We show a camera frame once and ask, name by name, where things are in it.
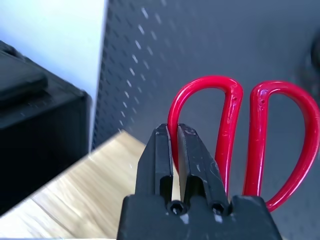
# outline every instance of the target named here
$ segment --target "scissor finger loop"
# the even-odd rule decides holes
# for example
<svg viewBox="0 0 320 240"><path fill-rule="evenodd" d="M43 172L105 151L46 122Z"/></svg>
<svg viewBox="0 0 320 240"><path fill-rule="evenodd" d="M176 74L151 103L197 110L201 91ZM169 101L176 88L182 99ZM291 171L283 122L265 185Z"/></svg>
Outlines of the scissor finger loop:
<svg viewBox="0 0 320 240"><path fill-rule="evenodd" d="M173 161L179 171L177 130L180 111L192 94L206 88L221 89L225 93L214 159L220 171L224 190L228 194L233 144L243 98L243 89L235 80L225 76L205 76L188 83L178 92L168 115ZM250 94L249 142L243 194L260 196L261 193L267 138L268 101L270 95L276 93L293 99L301 109L305 137L293 172L279 192L266 202L270 212L283 204L298 188L314 162L320 144L320 113L315 100L307 92L292 83L283 81L265 81L258 84Z"/></svg>

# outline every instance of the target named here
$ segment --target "black clamp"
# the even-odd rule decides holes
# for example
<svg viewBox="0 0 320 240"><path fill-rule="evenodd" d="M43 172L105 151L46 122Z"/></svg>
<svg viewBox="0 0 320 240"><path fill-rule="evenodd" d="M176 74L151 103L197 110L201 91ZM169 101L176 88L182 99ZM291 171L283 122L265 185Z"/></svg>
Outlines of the black clamp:
<svg viewBox="0 0 320 240"><path fill-rule="evenodd" d="M135 194L124 198L117 240L281 240L261 197L229 203L216 161L194 129L178 126L181 201L173 200L173 160L166 124L139 160Z"/></svg>

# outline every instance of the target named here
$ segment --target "gray pegboard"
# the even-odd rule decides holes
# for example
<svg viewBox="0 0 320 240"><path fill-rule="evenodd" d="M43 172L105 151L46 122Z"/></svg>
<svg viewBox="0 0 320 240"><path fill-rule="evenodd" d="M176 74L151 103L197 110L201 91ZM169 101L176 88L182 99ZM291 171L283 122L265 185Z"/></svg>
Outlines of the gray pegboard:
<svg viewBox="0 0 320 240"><path fill-rule="evenodd" d="M264 80L300 79L315 32L317 0L109 0L93 148L120 129L146 143L165 123L187 82L225 75L244 88L231 167L230 192L244 182L249 94ZM224 94L206 89L185 104L180 122L197 130L213 154ZM268 200L293 170L304 139L303 117L289 99L270 100L262 197ZM272 213L289 240L319 240L320 160L296 193Z"/></svg>

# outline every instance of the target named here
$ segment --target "wooden table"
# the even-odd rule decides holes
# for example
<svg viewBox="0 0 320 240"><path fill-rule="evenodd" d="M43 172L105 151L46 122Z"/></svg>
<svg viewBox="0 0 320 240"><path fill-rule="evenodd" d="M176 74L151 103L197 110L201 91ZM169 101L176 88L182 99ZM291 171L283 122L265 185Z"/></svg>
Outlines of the wooden table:
<svg viewBox="0 0 320 240"><path fill-rule="evenodd" d="M115 239L144 149L128 133L117 134L3 215L0 237ZM173 198L180 198L178 177Z"/></svg>

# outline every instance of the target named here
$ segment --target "black case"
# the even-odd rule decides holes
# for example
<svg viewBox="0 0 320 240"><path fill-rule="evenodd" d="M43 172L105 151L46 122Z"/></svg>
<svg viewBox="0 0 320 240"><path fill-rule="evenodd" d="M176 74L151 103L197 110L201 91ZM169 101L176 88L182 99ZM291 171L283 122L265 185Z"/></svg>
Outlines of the black case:
<svg viewBox="0 0 320 240"><path fill-rule="evenodd" d="M47 87L0 108L0 215L88 153L88 95L28 58Z"/></svg>
<svg viewBox="0 0 320 240"><path fill-rule="evenodd" d="M0 52L0 108L21 101L47 86L47 76L39 69Z"/></svg>

